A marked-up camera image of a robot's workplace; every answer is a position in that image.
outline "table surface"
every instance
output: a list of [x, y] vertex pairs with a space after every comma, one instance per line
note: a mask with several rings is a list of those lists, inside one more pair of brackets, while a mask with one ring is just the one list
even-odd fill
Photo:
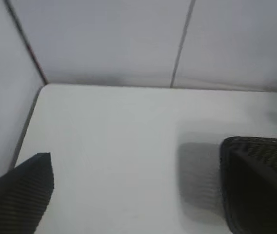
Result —
[[225, 234], [218, 148], [277, 137], [277, 93], [47, 85], [17, 164], [51, 152], [37, 234]]

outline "gray wall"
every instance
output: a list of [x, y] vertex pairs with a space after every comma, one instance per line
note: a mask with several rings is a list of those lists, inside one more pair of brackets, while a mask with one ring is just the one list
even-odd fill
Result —
[[0, 0], [0, 175], [12, 162], [42, 81]]
[[[277, 90], [277, 1], [192, 0], [174, 87]], [[12, 0], [50, 82], [168, 87], [191, 0]]]

